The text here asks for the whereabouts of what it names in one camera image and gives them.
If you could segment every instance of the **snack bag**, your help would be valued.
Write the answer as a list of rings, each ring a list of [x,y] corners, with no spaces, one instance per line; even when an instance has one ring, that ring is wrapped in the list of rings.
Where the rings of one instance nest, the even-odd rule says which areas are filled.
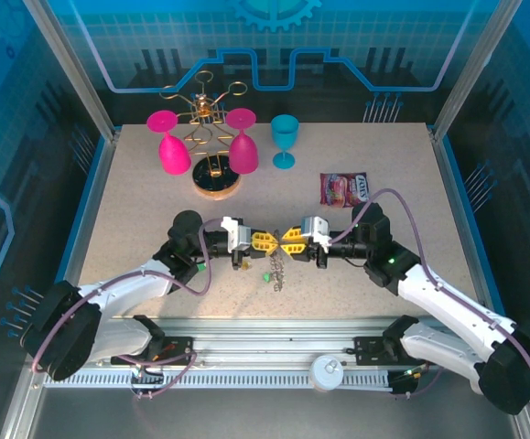
[[[353,208],[368,201],[366,173],[319,174],[320,204],[333,208]]]

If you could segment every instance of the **speckled countertop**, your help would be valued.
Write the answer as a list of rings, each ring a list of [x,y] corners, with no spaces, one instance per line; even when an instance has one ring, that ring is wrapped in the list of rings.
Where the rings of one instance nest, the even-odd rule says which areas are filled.
[[[182,136],[189,125],[173,134]],[[278,152],[270,125],[247,131],[259,149],[260,165],[242,177],[233,196],[221,201],[201,196],[190,173],[167,175],[158,161],[160,134],[144,125],[123,127],[103,193],[86,255],[81,284],[114,277],[147,261],[167,239],[175,215],[197,210],[205,219],[229,215],[244,218],[257,229],[281,230],[301,218],[319,215],[331,230],[350,222],[349,209],[319,204],[319,173],[366,172],[371,191],[392,187],[411,206],[426,247],[427,260],[447,281],[471,297],[474,288],[460,238],[443,187],[438,165],[422,123],[303,123],[291,153],[296,165],[287,171],[271,161]],[[393,236],[415,249],[413,233],[403,209],[390,196],[380,200],[391,220]],[[267,258],[252,261],[253,268],[235,272],[226,260],[213,262],[211,289],[204,297],[182,291],[147,301],[128,314],[148,316],[217,317],[368,317],[424,315],[421,309],[371,283],[364,271],[344,261],[329,261],[328,270],[314,262],[293,262],[284,255],[285,286],[273,291],[262,275]],[[205,272],[189,284],[198,289]]]

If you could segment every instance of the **glass wall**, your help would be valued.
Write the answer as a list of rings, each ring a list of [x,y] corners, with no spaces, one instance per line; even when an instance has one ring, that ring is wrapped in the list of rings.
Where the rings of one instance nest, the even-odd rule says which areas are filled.
[[[530,320],[530,0],[449,130],[508,316]]]
[[[13,288],[55,279],[98,138],[22,2],[0,2],[0,425],[31,312]]]
[[[202,68],[216,75],[210,92],[246,81],[233,104],[260,122],[361,122],[366,104],[384,104],[381,122],[433,123],[496,3],[50,0],[116,124],[164,108],[166,85],[197,92]]]

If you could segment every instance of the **pink wine glass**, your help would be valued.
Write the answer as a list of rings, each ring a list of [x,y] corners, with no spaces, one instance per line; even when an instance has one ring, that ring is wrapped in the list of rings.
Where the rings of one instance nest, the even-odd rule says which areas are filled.
[[[258,151],[253,138],[244,133],[256,122],[256,115],[247,108],[236,108],[226,115],[226,124],[240,133],[230,144],[230,169],[236,174],[250,174],[258,168]]]
[[[153,133],[164,133],[158,147],[158,158],[168,174],[178,176],[191,166],[188,148],[177,137],[169,134],[177,125],[177,115],[167,110],[154,112],[146,120],[146,126]]]

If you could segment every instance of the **tabletop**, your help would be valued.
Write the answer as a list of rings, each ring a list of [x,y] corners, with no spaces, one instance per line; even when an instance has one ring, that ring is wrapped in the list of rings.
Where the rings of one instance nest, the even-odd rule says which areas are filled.
[[[189,125],[172,134],[182,137]],[[204,220],[241,217],[254,229],[281,235],[305,216],[321,216],[331,230],[350,223],[349,209],[319,204],[319,174],[365,172],[371,193],[382,187],[399,191],[416,218],[427,262],[450,284],[475,298],[460,238],[452,217],[438,164],[422,123],[303,123],[288,170],[273,166],[275,148],[268,123],[246,131],[258,146],[259,167],[242,176],[227,199],[207,199],[183,176],[166,174],[158,160],[161,134],[145,125],[125,125],[106,182],[80,284],[111,278],[146,262],[167,240],[173,218],[194,209]],[[378,200],[391,220],[396,241],[416,252],[413,232],[396,199]],[[287,255],[285,284],[275,292],[263,274],[268,258],[251,261],[247,271],[234,271],[230,259],[214,260],[210,291],[196,297],[177,291],[149,300],[128,315],[152,317],[295,317],[351,318],[422,316],[423,310],[373,284],[362,268],[329,260],[327,270],[315,262],[295,262]],[[201,289],[206,272],[189,283]]]

